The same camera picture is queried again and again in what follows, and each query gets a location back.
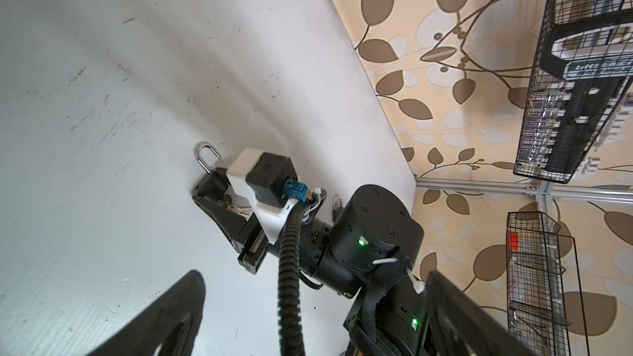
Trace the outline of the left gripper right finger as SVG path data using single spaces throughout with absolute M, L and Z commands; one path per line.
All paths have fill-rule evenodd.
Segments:
M 425 311 L 439 355 L 533 354 L 438 271 L 426 281 Z

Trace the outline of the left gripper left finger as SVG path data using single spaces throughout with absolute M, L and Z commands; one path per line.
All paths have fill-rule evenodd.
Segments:
M 91 355 L 191 355 L 203 318 L 205 283 L 191 270 Z

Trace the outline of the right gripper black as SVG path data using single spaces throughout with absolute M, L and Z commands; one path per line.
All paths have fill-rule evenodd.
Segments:
M 256 217 L 248 220 L 240 214 L 224 208 L 219 201 L 227 194 L 230 182 L 226 170 L 212 170 L 194 188 L 192 199 L 219 227 L 221 232 L 239 253 L 238 262 L 249 273 L 256 275 L 268 254 L 278 257 L 280 246 L 271 245 Z M 313 219 L 301 227 L 299 239 L 299 278 L 308 287 L 323 287 L 319 283 L 317 267 L 326 255 L 331 224 Z

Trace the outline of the brass padlock long shackle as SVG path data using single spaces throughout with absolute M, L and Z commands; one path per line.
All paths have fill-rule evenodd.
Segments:
M 343 200 L 338 194 L 335 194 L 332 201 L 332 211 L 331 211 L 331 217 L 332 217 L 333 223 L 335 223 L 339 219 L 343 210 L 344 210 Z

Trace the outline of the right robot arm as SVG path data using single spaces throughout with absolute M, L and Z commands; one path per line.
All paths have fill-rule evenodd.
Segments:
M 281 354 L 305 352 L 301 284 L 330 288 L 352 301 L 344 321 L 348 354 L 435 354 L 424 285 L 413 272 L 424 232 L 394 194 L 381 186 L 362 186 L 334 211 L 333 223 L 326 223 L 316 213 L 324 191 L 310 191 L 289 177 L 254 185 L 284 204 L 276 241 L 265 235 L 257 210 L 244 214 L 231 206 L 225 169 L 207 174 L 192 198 L 216 222 L 247 271 L 256 273 L 267 255 L 278 258 Z

